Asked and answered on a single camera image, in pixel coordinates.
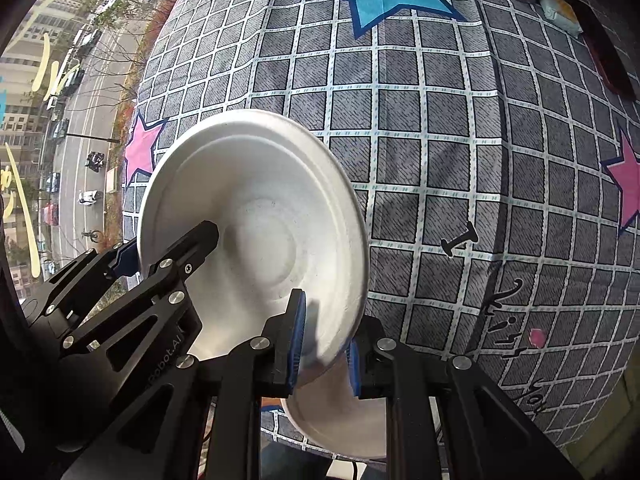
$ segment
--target parked car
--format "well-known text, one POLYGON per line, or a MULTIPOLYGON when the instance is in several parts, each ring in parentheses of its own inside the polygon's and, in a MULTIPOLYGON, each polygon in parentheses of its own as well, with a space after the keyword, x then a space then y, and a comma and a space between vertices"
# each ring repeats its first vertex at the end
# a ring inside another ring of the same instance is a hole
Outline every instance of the parked car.
POLYGON ((58 225, 58 204, 47 204, 42 208, 42 220, 45 224, 56 227, 58 225))
POLYGON ((66 82, 66 86, 62 89, 62 95, 69 97, 74 94, 80 83, 82 82, 82 78, 84 77, 85 70, 84 68, 79 68, 73 77, 66 82))
MULTIPOLYGON (((104 12, 109 7, 105 6, 102 12, 104 12)), ((76 56, 78 56, 79 59, 86 57, 89 54, 89 52, 91 52, 93 47, 98 44, 98 41, 100 40, 101 36, 102 36, 102 31, 99 28, 95 29, 91 34, 87 34, 84 38, 82 38, 82 41, 80 42, 80 47, 78 48, 78 52, 76 53, 76 56)))
POLYGON ((62 119, 56 127, 53 128, 51 138, 55 140, 63 139, 66 136, 66 132, 69 130, 69 119, 62 119))
POLYGON ((57 193, 60 191, 60 174, 52 172, 44 181, 44 191, 47 193, 57 193))
POLYGON ((57 104, 58 104, 58 96, 52 95, 49 98, 49 101, 47 101, 47 110, 51 110, 52 108, 55 108, 57 104))

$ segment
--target scooter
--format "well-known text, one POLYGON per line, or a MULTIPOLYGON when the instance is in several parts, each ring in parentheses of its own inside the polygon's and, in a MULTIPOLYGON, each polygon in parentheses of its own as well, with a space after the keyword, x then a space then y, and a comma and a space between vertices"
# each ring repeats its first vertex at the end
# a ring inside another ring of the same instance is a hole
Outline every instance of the scooter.
POLYGON ((98 173, 100 168, 104 166, 104 153, 90 152, 84 165, 90 170, 95 171, 95 173, 98 173))
POLYGON ((80 205, 93 205, 104 196, 104 193, 98 190, 81 191, 78 194, 78 203, 80 205))

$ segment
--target blue gripper pad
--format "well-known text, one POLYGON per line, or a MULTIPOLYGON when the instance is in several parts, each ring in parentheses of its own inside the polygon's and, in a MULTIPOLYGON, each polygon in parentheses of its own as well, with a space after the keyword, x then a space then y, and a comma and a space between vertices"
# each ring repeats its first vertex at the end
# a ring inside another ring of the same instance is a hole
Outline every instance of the blue gripper pad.
POLYGON ((347 366, 349 367, 349 382, 351 383, 353 395, 358 397, 360 395, 360 353, 358 352, 358 345, 353 339, 347 346, 346 354, 347 366))
POLYGON ((289 346, 289 355, 287 357, 287 385, 292 390, 298 380, 298 369, 300 368, 300 354, 302 353, 302 339, 305 335, 305 319, 306 319, 306 294, 304 291, 300 294, 298 308, 296 309, 296 317, 293 322, 293 334, 291 337, 291 345, 289 346))
POLYGON ((133 276, 138 272, 138 246, 135 238, 130 245, 118 252, 116 263, 112 270, 116 278, 133 276))

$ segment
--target white plate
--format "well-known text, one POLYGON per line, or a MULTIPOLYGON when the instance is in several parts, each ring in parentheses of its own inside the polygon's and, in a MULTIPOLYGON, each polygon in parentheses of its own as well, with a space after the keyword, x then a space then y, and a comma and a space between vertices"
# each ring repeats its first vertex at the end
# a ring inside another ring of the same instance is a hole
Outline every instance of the white plate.
MULTIPOLYGON (((440 429, 434 397, 433 424, 440 429)), ((354 397, 344 355, 315 381, 296 387, 282 407, 298 430, 333 453, 363 460, 386 456, 386 399, 354 397)))
POLYGON ((356 330, 369 281, 364 223, 351 183, 326 146, 261 110, 210 117, 181 136, 149 181, 138 227, 143 273, 203 220, 218 247, 187 279, 203 329, 190 353, 227 354, 306 293, 299 384, 336 360, 356 330))

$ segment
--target grid pattern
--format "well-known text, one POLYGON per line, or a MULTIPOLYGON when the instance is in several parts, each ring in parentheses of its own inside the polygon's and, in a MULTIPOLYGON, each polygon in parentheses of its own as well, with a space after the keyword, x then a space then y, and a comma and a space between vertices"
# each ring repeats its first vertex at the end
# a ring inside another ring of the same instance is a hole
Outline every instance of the grid pattern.
MULTIPOLYGON (((224 110, 313 131, 366 222, 366 312, 419 351, 473 356, 562 445, 598 413, 640 330, 640 238, 635 224, 617 237, 618 193, 599 165, 619 149, 613 121, 640 142, 640 105, 611 94, 585 44, 540 8, 447 1, 466 22, 404 9, 354 40, 338 0, 178 0, 138 110, 170 119, 156 163, 224 110), (441 239, 468 222, 479 241, 448 256, 441 239)), ((127 238, 147 182, 124 192, 127 238)), ((316 450, 284 420, 263 431, 316 450)))

